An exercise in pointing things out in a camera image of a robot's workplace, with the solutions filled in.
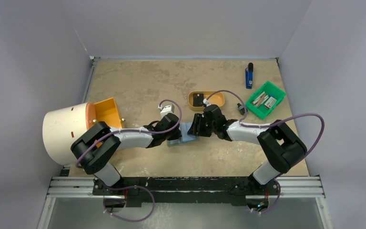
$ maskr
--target green plastic bin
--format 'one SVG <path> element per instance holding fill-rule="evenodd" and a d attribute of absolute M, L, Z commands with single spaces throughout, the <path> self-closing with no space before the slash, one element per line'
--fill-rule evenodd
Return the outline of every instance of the green plastic bin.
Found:
<path fill-rule="evenodd" d="M 272 106 L 272 108 L 268 109 L 263 104 L 259 107 L 256 107 L 252 104 L 252 102 L 262 93 L 265 92 L 267 95 L 272 95 L 274 99 L 277 100 L 275 104 Z M 267 81 L 263 84 L 261 88 L 259 88 L 255 93 L 253 93 L 252 96 L 250 96 L 250 99 L 246 102 L 246 107 L 248 110 L 252 111 L 257 117 L 264 119 L 266 118 L 273 110 L 274 108 L 281 103 L 281 101 L 285 97 L 285 92 L 283 92 L 280 88 L 272 84 L 270 81 Z"/>

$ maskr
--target beige tabletop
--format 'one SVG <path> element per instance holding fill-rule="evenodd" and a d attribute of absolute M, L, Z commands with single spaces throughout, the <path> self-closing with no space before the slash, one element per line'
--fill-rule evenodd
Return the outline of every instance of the beige tabletop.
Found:
<path fill-rule="evenodd" d="M 245 102 L 266 81 L 284 90 L 275 60 L 254 63 L 253 89 L 245 88 L 244 70 L 249 61 L 100 61 L 91 85 L 89 101 L 114 97 L 125 128 L 136 128 L 159 120 L 158 104 L 162 99 L 176 101 L 183 111 L 182 122 L 191 122 L 194 111 L 187 97 L 192 91 L 221 89 L 237 93 Z M 225 95 L 221 108 L 227 119 L 240 119 L 239 102 Z M 287 97 L 264 120 L 249 113 L 245 122 L 271 123 L 292 116 Z M 296 132 L 293 121 L 287 124 Z M 229 142 L 213 135 L 199 141 L 169 147 L 129 148 L 116 151 L 110 162 L 122 176 L 248 176 L 266 157 L 261 147 L 248 142 Z M 287 175 L 307 176 L 305 161 Z M 71 177 L 87 176 L 71 167 Z"/>

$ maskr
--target table surface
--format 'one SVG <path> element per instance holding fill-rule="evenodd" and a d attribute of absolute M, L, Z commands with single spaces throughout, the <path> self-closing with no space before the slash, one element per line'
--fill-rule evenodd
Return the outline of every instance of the table surface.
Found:
<path fill-rule="evenodd" d="M 99 61 L 89 94 L 90 102 L 114 97 L 125 128 L 137 128 L 159 120 L 158 103 L 176 101 L 183 112 L 182 122 L 191 122 L 196 113 L 187 99 L 192 91 L 226 89 L 237 93 L 245 102 L 266 81 L 284 90 L 275 60 L 255 61 L 253 89 L 245 88 L 244 70 L 249 61 Z M 227 119 L 240 119 L 239 102 L 225 95 L 221 108 Z M 287 97 L 265 118 L 249 113 L 245 122 L 271 123 L 292 116 Z M 287 124 L 296 132 L 293 121 Z M 129 148 L 116 151 L 110 162 L 125 177 L 172 176 L 248 176 L 266 157 L 262 148 L 248 142 L 228 142 L 213 135 L 180 146 Z M 286 175 L 308 176 L 303 160 Z M 87 176 L 72 166 L 70 177 Z"/>

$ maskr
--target oval orange container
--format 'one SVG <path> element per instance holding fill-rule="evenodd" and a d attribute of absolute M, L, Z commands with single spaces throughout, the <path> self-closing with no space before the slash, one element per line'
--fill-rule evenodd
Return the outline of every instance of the oval orange container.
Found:
<path fill-rule="evenodd" d="M 188 98 L 190 109 L 193 110 L 193 111 L 202 111 L 204 109 L 204 107 L 202 107 L 202 106 L 193 106 L 193 95 L 194 94 L 204 94 L 204 99 L 205 99 L 214 92 L 215 91 L 211 91 L 211 92 L 191 92 L 189 94 L 189 98 Z M 219 107 L 222 107 L 225 104 L 225 97 L 224 97 L 224 94 L 222 92 L 218 92 L 215 95 L 213 95 L 208 101 L 211 104 L 215 104 Z"/>

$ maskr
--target gray wall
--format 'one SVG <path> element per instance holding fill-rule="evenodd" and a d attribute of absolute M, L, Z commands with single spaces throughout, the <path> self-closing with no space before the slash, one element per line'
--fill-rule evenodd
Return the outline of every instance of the gray wall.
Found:
<path fill-rule="evenodd" d="M 90 60 L 59 0 L 0 0 L 0 228 L 36 228 L 60 166 L 46 112 L 77 104 Z"/>
<path fill-rule="evenodd" d="M 281 58 L 294 114 L 318 112 L 322 141 L 307 158 L 336 228 L 366 228 L 366 1 L 313 0 Z M 296 121 L 309 145 L 319 122 Z"/>
<path fill-rule="evenodd" d="M 311 0 L 62 0 L 89 55 L 280 56 Z"/>

